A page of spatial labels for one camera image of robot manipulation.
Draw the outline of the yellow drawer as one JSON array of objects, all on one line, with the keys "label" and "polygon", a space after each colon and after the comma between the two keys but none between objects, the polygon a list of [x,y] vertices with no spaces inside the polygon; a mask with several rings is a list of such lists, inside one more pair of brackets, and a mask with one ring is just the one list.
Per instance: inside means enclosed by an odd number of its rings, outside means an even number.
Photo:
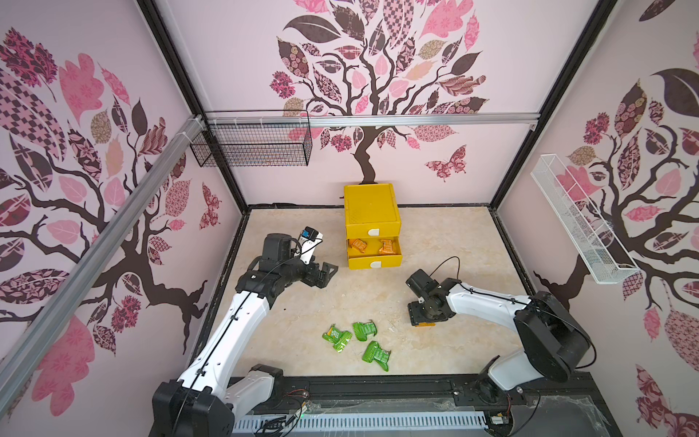
[{"label": "yellow drawer", "polygon": [[[380,243],[381,239],[393,240],[397,253],[395,255],[380,255],[379,249],[382,245]],[[358,271],[358,269],[386,269],[397,268],[402,265],[402,249],[400,248],[400,241],[397,237],[363,240],[368,243],[368,249],[365,253],[359,253],[356,249],[350,247],[347,240],[347,256],[350,269],[354,269],[355,271]]]},{"label": "yellow drawer", "polygon": [[393,238],[400,235],[400,221],[384,221],[373,223],[351,223],[346,225],[348,239]]}]

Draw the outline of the green cookie packet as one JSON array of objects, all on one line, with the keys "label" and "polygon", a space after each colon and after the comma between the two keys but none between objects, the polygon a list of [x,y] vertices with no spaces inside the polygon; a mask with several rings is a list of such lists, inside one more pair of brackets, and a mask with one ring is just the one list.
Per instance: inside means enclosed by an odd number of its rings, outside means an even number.
[{"label": "green cookie packet", "polygon": [[386,373],[389,371],[389,360],[391,352],[384,350],[376,340],[369,342],[366,350],[362,354],[362,360],[367,363],[376,363]]},{"label": "green cookie packet", "polygon": [[367,342],[369,338],[375,337],[378,333],[378,328],[372,320],[369,322],[354,322],[352,329],[356,339],[360,342]]},{"label": "green cookie packet", "polygon": [[333,349],[335,349],[337,353],[342,353],[350,343],[352,333],[350,331],[339,330],[335,325],[331,325],[331,327],[322,334],[322,338],[324,338],[326,342],[331,343]]}]

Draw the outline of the green cookie packet front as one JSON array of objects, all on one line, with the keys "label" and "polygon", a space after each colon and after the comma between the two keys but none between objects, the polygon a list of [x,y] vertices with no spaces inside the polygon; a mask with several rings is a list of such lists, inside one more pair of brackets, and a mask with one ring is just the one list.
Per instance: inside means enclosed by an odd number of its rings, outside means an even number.
[{"label": "green cookie packet front", "polygon": [[376,363],[386,373],[389,371],[389,360],[391,352],[384,350],[376,340],[369,342],[366,350],[362,354],[362,360],[367,363]]}]

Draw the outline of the yellow top drawer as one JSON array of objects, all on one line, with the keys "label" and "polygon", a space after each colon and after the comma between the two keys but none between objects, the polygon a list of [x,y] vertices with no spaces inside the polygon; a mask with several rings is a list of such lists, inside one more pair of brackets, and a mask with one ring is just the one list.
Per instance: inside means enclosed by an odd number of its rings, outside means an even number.
[{"label": "yellow top drawer", "polygon": [[393,238],[400,235],[400,221],[384,221],[373,223],[351,223],[346,225],[348,239]]}]

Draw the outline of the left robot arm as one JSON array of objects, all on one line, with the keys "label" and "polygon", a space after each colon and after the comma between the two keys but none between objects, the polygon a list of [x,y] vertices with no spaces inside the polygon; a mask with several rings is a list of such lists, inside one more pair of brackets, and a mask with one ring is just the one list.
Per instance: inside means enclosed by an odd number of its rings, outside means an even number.
[{"label": "left robot arm", "polygon": [[253,333],[280,294],[296,282],[325,288],[337,266],[318,263],[322,233],[305,228],[298,238],[271,233],[260,256],[249,264],[235,287],[226,315],[201,353],[176,380],[163,382],[152,399],[152,436],[229,436],[236,421],[267,402],[283,375],[254,366],[237,382],[230,378]]}]

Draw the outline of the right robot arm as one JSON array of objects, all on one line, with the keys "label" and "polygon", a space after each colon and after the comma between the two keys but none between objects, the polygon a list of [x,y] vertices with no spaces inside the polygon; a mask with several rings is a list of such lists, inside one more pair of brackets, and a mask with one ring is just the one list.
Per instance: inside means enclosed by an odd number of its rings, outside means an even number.
[{"label": "right robot arm", "polygon": [[408,305],[413,326],[447,322],[457,315],[477,317],[518,334],[521,347],[492,359],[473,389],[496,397],[527,382],[568,382],[593,341],[555,296],[539,292],[515,296],[475,288],[461,280],[443,282],[418,269],[406,280],[417,300]]}]

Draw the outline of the yellow three-drawer cabinet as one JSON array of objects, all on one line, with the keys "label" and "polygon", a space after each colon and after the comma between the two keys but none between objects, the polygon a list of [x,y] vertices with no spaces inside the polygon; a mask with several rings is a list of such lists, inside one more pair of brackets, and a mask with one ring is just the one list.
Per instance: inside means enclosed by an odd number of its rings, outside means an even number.
[{"label": "yellow three-drawer cabinet", "polygon": [[351,223],[400,221],[393,185],[349,185],[344,188],[345,231]]}]

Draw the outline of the black base frame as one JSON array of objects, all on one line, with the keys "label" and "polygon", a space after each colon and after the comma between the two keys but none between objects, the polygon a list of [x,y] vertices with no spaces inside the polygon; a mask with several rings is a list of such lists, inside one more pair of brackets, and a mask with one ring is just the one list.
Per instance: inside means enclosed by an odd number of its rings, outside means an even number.
[{"label": "black base frame", "polygon": [[[364,436],[617,436],[615,422],[595,381],[575,373],[564,383],[536,380],[489,401],[473,389],[472,374],[286,376],[275,393],[248,415],[304,413],[483,413],[486,430],[370,433]],[[279,431],[253,436],[293,435]]]}]

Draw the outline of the aluminium rail back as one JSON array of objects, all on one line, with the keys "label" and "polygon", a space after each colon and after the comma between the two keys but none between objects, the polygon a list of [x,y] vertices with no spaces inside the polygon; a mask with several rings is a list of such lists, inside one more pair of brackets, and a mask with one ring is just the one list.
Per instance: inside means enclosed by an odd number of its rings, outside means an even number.
[{"label": "aluminium rail back", "polygon": [[311,117],[302,112],[296,117],[272,116],[269,111],[254,113],[213,112],[208,114],[209,122],[214,126],[243,125],[267,126],[303,126],[311,127],[417,127],[417,126],[469,126],[489,124],[524,124],[536,125],[538,113],[474,113],[474,114],[429,114],[429,115],[369,115],[369,116],[323,116]]}]

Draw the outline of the aluminium rail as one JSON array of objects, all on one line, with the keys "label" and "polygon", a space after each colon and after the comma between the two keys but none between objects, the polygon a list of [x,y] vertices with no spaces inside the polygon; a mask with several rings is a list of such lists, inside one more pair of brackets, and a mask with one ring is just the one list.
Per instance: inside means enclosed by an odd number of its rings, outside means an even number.
[{"label": "aluminium rail", "polygon": [[76,264],[58,292],[38,313],[1,364],[1,414],[6,415],[25,382],[62,333],[98,276],[112,260],[127,233],[144,213],[163,181],[186,152],[191,140],[206,127],[203,117],[188,118],[144,175],[125,204],[107,224],[86,255]]},{"label": "aluminium rail", "polygon": [[209,122],[214,126],[243,125],[267,126],[303,126],[311,127],[417,127],[417,126],[469,126],[489,124],[524,124],[536,125],[538,113],[474,113],[474,114],[429,114],[429,115],[369,115],[369,116],[323,116],[311,117],[302,112],[296,117],[272,116],[269,111],[254,113],[213,112],[208,114]]}]

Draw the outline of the aluminium rail left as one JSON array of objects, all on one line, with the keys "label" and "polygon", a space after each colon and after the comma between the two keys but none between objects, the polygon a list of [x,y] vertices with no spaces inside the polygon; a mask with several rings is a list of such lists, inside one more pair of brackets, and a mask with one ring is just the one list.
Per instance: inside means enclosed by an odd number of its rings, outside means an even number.
[{"label": "aluminium rail left", "polygon": [[62,333],[98,276],[112,260],[127,233],[144,213],[163,181],[186,152],[191,140],[206,127],[203,117],[188,118],[144,175],[125,204],[107,224],[86,255],[76,264],[58,292],[38,313],[1,364],[1,414],[6,415],[25,382]]}]

